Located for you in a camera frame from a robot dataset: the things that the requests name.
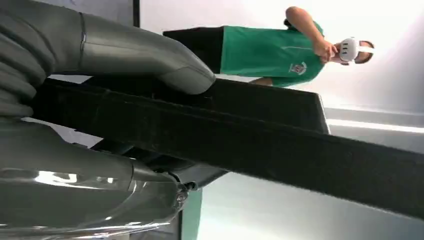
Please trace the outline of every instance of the logo on shirt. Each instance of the logo on shirt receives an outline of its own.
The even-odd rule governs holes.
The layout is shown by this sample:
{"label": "logo on shirt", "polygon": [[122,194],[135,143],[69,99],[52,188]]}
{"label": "logo on shirt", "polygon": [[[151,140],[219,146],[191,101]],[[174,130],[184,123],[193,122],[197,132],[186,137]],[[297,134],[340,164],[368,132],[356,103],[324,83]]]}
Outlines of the logo on shirt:
{"label": "logo on shirt", "polygon": [[290,70],[288,72],[294,72],[297,73],[299,76],[304,74],[306,72],[307,66],[305,62],[302,62],[301,64],[291,64]]}

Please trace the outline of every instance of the person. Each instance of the person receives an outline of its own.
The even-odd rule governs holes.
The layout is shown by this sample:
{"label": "person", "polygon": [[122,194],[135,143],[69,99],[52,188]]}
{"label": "person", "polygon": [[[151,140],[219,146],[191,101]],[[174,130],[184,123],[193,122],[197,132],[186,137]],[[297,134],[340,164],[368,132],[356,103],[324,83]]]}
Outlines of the person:
{"label": "person", "polygon": [[[171,30],[163,35],[181,42],[216,74],[260,77],[251,83],[287,87],[311,81],[329,62],[341,60],[340,43],[331,44],[311,15],[296,6],[286,11],[287,29],[240,26],[197,27]],[[370,41],[360,45],[374,48]],[[372,53],[360,52],[356,64]]]}

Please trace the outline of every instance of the white vr headset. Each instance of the white vr headset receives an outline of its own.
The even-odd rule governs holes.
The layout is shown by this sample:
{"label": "white vr headset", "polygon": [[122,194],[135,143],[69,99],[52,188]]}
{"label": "white vr headset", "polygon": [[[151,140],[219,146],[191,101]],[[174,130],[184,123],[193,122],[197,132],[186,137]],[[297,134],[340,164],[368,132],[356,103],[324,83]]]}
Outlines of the white vr headset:
{"label": "white vr headset", "polygon": [[340,43],[340,59],[348,63],[355,63],[359,52],[374,53],[374,48],[361,46],[360,41],[354,37],[347,38]]}

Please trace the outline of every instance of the hand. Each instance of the hand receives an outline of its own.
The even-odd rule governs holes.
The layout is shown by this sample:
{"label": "hand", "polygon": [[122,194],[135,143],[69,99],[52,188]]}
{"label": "hand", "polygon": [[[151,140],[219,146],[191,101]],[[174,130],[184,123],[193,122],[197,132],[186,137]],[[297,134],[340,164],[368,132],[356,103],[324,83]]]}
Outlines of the hand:
{"label": "hand", "polygon": [[313,52],[320,57],[321,62],[323,64],[326,64],[339,51],[337,51],[336,46],[334,46],[323,38],[313,43]]}

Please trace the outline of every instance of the black shorts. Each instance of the black shorts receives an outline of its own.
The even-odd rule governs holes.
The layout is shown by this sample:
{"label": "black shorts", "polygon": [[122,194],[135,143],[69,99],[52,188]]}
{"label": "black shorts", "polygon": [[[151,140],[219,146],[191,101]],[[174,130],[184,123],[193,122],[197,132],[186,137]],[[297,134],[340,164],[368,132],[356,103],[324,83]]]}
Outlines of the black shorts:
{"label": "black shorts", "polygon": [[196,54],[215,74],[221,72],[224,27],[196,27],[163,32]]}

